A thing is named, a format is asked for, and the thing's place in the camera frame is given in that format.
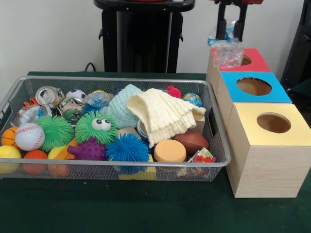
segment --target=soccer ball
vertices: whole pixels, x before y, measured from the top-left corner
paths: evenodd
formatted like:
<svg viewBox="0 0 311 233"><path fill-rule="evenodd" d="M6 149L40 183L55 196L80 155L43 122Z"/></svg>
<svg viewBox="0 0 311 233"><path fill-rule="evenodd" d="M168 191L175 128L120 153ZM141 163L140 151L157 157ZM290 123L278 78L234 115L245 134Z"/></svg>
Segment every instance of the soccer ball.
<svg viewBox="0 0 311 233"><path fill-rule="evenodd" d="M68 97L76 98L76 99L83 101L86 97L86 94L81 90L74 89L74 90L69 91L66 94L66 98L68 98Z"/></svg>

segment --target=stacked wooden boxes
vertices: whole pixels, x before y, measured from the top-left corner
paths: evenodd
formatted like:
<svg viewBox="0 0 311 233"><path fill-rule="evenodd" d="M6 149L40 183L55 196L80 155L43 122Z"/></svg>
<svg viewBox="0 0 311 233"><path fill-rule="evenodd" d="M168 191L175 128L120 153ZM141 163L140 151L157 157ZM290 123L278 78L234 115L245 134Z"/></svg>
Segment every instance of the stacked wooden boxes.
<svg viewBox="0 0 311 233"><path fill-rule="evenodd" d="M219 70L210 56L214 89L230 143L227 173L236 198L293 198L311 166L311 129L262 56Z"/></svg>

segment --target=yellow box lid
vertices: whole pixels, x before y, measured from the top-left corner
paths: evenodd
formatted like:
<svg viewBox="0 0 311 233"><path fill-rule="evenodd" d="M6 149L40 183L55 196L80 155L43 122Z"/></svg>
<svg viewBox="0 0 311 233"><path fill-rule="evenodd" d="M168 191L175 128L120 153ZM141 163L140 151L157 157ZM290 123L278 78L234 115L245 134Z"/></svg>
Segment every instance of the yellow box lid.
<svg viewBox="0 0 311 233"><path fill-rule="evenodd" d="M234 105L250 145L311 146L311 129L295 105L290 103L234 103Z"/></svg>

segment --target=yellow sponge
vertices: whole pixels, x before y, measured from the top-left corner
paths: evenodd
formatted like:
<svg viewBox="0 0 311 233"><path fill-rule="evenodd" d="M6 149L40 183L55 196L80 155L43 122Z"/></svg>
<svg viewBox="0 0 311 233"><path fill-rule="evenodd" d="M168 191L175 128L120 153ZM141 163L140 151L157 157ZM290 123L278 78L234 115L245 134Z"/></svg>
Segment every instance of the yellow sponge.
<svg viewBox="0 0 311 233"><path fill-rule="evenodd" d="M152 156L150 154L149 154L149 162L153 162ZM120 174L119 180L155 181L156 168L154 166L148 166L145 171L140 171L135 174L131 175Z"/></svg>

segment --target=football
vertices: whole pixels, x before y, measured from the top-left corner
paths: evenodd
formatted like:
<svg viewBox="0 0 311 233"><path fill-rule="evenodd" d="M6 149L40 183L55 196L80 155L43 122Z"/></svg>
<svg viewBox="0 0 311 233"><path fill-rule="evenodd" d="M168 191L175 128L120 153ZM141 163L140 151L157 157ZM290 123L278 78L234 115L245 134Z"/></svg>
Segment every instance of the football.
<svg viewBox="0 0 311 233"><path fill-rule="evenodd" d="M209 147L208 141L201 134L196 132L178 134L173 139L184 145L188 155L194 155L203 147L206 149Z"/></svg>
<svg viewBox="0 0 311 233"><path fill-rule="evenodd" d="M77 98L77 99L83 101L84 98L86 97L86 94L81 90L74 89L74 90L69 91L66 94L66 98L68 98L68 97Z"/></svg>

